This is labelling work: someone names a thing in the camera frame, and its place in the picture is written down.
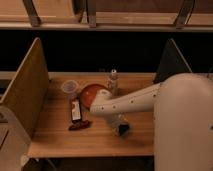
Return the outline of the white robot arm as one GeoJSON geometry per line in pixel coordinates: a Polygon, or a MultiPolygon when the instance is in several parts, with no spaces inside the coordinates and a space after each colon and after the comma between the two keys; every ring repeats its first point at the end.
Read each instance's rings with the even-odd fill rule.
{"type": "Polygon", "coordinates": [[[118,98],[101,90],[90,107],[99,117],[150,110],[155,171],[213,171],[213,80],[181,73],[118,98]]]}

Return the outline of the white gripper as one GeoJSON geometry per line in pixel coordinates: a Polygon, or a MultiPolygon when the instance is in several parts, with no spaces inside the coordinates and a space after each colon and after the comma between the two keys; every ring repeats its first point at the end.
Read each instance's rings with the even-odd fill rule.
{"type": "Polygon", "coordinates": [[[116,136],[124,136],[130,129],[129,122],[122,114],[109,116],[107,124],[116,136]]]}

